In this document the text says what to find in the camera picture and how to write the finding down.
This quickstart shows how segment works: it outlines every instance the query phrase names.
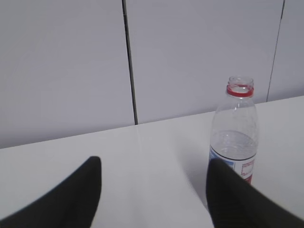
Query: gray wall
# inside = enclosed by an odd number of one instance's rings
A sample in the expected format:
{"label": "gray wall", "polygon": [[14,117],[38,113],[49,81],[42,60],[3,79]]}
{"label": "gray wall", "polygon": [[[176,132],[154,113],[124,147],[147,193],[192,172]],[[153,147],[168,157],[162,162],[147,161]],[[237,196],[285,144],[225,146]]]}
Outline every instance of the gray wall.
{"label": "gray wall", "polygon": [[304,95],[304,1],[286,0],[269,101]]}
{"label": "gray wall", "polygon": [[0,34],[0,147],[134,124],[120,0],[1,0]]}
{"label": "gray wall", "polygon": [[213,111],[230,76],[265,102],[283,0],[127,0],[139,123]]}
{"label": "gray wall", "polygon": [[[215,110],[229,76],[304,95],[304,4],[282,5],[126,0],[139,123]],[[0,148],[134,124],[121,0],[2,0],[0,34]]]}

